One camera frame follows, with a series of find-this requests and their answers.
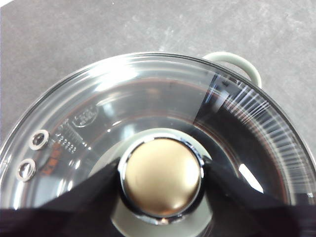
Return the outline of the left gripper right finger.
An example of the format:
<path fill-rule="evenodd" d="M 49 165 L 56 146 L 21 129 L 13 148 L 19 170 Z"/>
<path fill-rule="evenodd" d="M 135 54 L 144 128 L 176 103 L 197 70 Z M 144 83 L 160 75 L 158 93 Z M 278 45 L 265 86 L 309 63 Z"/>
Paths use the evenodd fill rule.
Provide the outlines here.
<path fill-rule="evenodd" d="M 262 234 L 271 237 L 314 237 L 316 207 L 289 205 L 261 193 L 212 160 L 204 163 L 204 177 L 229 195 L 238 207 L 258 223 Z"/>

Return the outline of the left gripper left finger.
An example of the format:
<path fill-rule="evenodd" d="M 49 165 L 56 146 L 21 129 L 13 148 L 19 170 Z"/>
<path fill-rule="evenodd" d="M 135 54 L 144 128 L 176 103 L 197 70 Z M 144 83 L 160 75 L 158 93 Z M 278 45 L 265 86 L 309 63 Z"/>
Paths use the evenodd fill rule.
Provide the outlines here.
<path fill-rule="evenodd" d="M 40 207 L 1 209 L 2 237 L 118 237 L 111 221 L 118 192 L 118 163 Z"/>

